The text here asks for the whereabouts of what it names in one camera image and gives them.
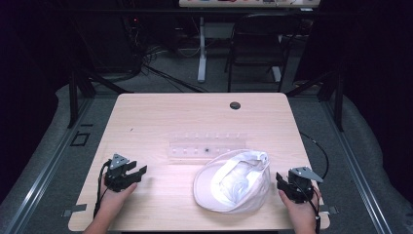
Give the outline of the black chair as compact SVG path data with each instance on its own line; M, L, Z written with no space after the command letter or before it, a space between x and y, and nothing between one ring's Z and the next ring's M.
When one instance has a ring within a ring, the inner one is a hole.
M233 67L273 67L280 70L281 90L291 44L302 20L296 16L250 14L235 22L230 37L224 71L228 73L227 92L232 91Z

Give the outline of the person's right hand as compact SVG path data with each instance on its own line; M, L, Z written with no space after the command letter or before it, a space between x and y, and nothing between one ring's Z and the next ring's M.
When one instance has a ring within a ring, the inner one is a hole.
M314 189L313 199L310 202L301 204L292 202L282 191L279 191L279 195L288 210L290 221L295 230L316 228L316 210L319 208L319 199L321 198L318 189Z

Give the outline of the clear plastic rack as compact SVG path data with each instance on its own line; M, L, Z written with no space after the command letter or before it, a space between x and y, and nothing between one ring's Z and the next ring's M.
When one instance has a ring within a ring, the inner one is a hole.
M169 158L178 161L213 159L243 149L245 144L246 134L241 133L175 133L169 136Z

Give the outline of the white cap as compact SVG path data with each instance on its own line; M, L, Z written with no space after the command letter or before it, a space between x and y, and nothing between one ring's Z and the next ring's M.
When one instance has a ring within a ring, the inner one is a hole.
M244 214L256 212L263 206L270 185L268 154L239 149L214 158L197 172L193 196L206 210Z

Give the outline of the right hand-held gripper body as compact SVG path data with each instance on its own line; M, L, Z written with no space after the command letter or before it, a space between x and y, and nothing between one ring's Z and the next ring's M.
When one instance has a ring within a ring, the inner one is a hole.
M304 203L313 198L313 181L322 183L323 178L309 167L292 168L288 171L286 195L294 203Z

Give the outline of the black metal stand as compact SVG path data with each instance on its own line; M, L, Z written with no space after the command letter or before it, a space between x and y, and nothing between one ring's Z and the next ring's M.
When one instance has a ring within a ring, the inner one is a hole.
M330 101L333 99L333 122L340 132L343 132L342 111L343 111L343 90L344 78L339 71L328 71L319 77L306 81L297 88L286 93L288 97L295 97L309 90L316 84L320 84L317 98L319 101Z
M131 93L131 91L127 91L113 84L95 72L91 72L86 68L75 68L69 77L68 83L70 107L68 129L71 129L75 125L79 117L78 92L81 92L85 98L94 98L96 95L96 90L93 87L92 81L96 81L118 95Z

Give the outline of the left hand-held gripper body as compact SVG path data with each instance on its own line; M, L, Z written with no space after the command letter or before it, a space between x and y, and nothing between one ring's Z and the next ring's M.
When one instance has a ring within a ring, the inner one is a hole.
M129 176L125 172L125 165L131 161L128 158L115 153L110 160L109 168L104 178L104 184L108 189L120 192L129 187L133 182L129 181Z

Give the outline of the person's left hand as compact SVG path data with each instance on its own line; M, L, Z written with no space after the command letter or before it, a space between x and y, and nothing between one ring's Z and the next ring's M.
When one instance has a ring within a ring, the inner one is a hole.
M100 206L97 213L105 216L116 216L136 187L137 183L134 182L126 189L115 192L108 189L104 182L102 182L101 194L99 196Z

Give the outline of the grey metal bracket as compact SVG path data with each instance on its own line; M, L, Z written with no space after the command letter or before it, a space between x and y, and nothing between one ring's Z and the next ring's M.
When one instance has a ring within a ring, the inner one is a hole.
M339 213L338 209L334 206L327 206L327 205L321 205L319 207L319 211L321 213L326 213L328 215L336 215Z
M71 217L73 213L83 212L87 208L87 204L75 205L70 209L66 209L62 212L62 217Z

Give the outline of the white desk with leg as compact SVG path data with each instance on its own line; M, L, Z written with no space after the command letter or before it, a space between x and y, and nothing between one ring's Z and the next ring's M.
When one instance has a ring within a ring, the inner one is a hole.
M270 10L298 9L300 12L311 12L317 8L321 0L179 0L179 6L194 10ZM199 19L200 61L198 82L204 83L207 78L207 38L229 38L233 26L230 22L207 22L205 17Z

